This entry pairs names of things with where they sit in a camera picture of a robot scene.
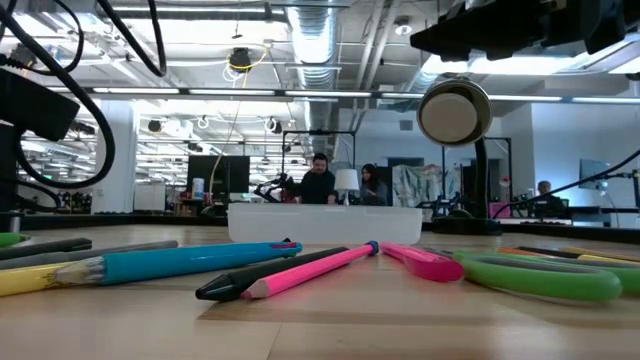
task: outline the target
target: wall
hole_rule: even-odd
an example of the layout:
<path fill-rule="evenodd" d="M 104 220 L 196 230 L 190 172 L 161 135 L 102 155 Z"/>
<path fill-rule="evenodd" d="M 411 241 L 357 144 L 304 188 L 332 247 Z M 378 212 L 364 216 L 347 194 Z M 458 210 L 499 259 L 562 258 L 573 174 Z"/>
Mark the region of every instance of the wall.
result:
<path fill-rule="evenodd" d="M 502 136 L 501 119 L 496 118 L 488 132 L 488 136 Z M 343 137 L 349 144 L 351 139 L 348 136 Z M 345 144 L 339 145 L 336 161 L 344 162 L 347 159 L 347 152 L 352 156 L 352 148 L 347 146 L 345 152 Z M 492 141 L 487 142 L 487 152 L 489 157 L 493 159 L 506 159 L 506 153 Z M 365 135 L 357 135 L 356 138 L 356 164 L 363 165 L 367 163 L 377 164 L 379 166 L 387 166 L 387 160 L 392 157 L 422 157 L 425 165 L 437 164 L 442 162 L 442 148 L 440 145 L 430 141 L 422 134 L 416 135 L 415 132 L 402 135 L 402 132 L 379 132 L 373 134 L 370 132 Z M 465 146 L 460 148 L 446 149 L 446 163 L 450 166 L 454 163 L 468 162 L 475 158 L 473 146 Z"/>
<path fill-rule="evenodd" d="M 579 179 L 580 159 L 607 161 L 602 149 L 599 105 L 533 105 L 533 146 L 536 183 L 551 182 L 552 188 Z M 558 197 L 571 206 L 599 205 L 600 193 L 578 187 L 562 191 Z"/>
<path fill-rule="evenodd" d="M 632 97 L 632 89 L 619 96 Z M 534 104 L 532 113 L 533 170 L 535 181 L 548 180 L 554 188 L 575 182 L 579 178 L 580 159 L 605 161 L 612 166 L 629 157 L 640 148 L 640 109 L 628 105 L 565 105 Z M 505 117 L 503 130 L 507 128 Z M 521 140 L 528 141 L 526 131 L 523 136 L 514 139 L 518 147 Z M 514 169 L 517 151 L 514 150 Z M 529 155 L 519 160 L 528 161 Z M 640 168 L 640 159 L 636 158 L 619 172 L 631 172 Z M 598 191 L 572 188 L 558 194 L 567 198 L 572 206 L 635 207 L 633 180 L 610 179 L 607 194 L 601 196 Z M 619 214 L 612 217 L 612 226 L 637 227 L 635 214 Z"/>
<path fill-rule="evenodd" d="M 511 138 L 513 164 L 513 195 L 529 192 L 535 188 L 533 154 L 533 122 L 531 105 L 523 105 L 501 121 L 502 135 Z"/>

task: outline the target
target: woman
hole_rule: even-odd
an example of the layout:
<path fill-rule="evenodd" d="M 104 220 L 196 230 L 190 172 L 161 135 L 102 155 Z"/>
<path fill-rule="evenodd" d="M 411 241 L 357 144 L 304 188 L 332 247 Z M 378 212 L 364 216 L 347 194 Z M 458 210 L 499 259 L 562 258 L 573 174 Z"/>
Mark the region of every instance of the woman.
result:
<path fill-rule="evenodd" d="M 387 186 L 378 178 L 375 165 L 362 167 L 362 185 L 360 186 L 362 205 L 387 206 Z"/>

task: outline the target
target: pipe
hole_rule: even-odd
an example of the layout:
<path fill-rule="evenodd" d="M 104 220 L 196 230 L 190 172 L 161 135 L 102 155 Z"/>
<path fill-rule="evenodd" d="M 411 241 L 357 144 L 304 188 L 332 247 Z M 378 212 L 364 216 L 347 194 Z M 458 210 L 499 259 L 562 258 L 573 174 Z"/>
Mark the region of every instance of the pipe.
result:
<path fill-rule="evenodd" d="M 384 29 L 382 30 L 382 35 L 380 36 L 378 46 L 376 46 L 376 52 L 373 56 L 373 60 L 371 61 L 371 69 L 369 69 L 367 81 L 364 85 L 365 90 L 371 89 L 373 79 L 376 77 L 378 66 L 380 65 L 380 59 L 382 59 L 382 53 L 384 52 L 387 39 L 389 38 L 389 32 L 391 32 L 391 27 L 393 26 L 394 20 L 396 19 L 396 14 L 398 13 L 398 8 L 400 7 L 401 2 L 402 1 L 400 0 L 392 0 L 391 2 L 389 12 L 387 13 L 387 20 L 384 25 Z"/>
<path fill-rule="evenodd" d="M 364 45 L 362 52 L 362 59 L 360 60 L 360 67 L 358 68 L 358 76 L 356 78 L 356 85 L 354 90 L 359 90 L 364 80 L 364 73 L 367 70 L 367 64 L 369 63 L 369 57 L 371 56 L 371 50 L 373 49 L 373 41 L 376 39 L 378 33 L 378 26 L 380 25 L 380 19 L 382 18 L 382 9 L 384 8 L 384 1 L 378 1 L 376 7 L 373 9 L 373 15 L 371 16 L 371 28 L 367 35 L 367 41 Z"/>
<path fill-rule="evenodd" d="M 336 54 L 337 11 L 332 8 L 289 7 L 291 39 L 296 63 L 330 64 Z M 305 90 L 327 90 L 336 86 L 336 71 L 327 68 L 298 68 L 298 81 Z M 305 123 L 309 130 L 338 127 L 337 106 L 305 102 Z M 313 152 L 324 152 L 326 139 L 310 136 Z"/>

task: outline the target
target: white column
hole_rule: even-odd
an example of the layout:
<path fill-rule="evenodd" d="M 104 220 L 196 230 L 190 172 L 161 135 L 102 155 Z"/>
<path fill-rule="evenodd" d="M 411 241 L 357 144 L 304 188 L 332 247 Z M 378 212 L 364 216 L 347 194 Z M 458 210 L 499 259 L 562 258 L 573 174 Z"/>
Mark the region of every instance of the white column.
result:
<path fill-rule="evenodd" d="M 131 101 L 102 101 L 100 108 L 109 121 L 116 143 L 116 156 L 106 178 L 93 186 L 91 213 L 133 211 L 136 185 L 136 149 L 140 121 Z M 98 134 L 96 170 L 104 163 L 105 142 Z"/>

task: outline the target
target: lamp shade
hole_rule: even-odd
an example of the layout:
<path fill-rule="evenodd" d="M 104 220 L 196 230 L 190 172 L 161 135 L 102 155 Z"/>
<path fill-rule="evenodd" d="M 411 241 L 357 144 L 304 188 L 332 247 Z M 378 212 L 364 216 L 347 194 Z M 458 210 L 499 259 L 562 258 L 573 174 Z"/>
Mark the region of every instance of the lamp shade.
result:
<path fill-rule="evenodd" d="M 358 170 L 340 169 L 336 172 L 336 190 L 360 190 Z"/>

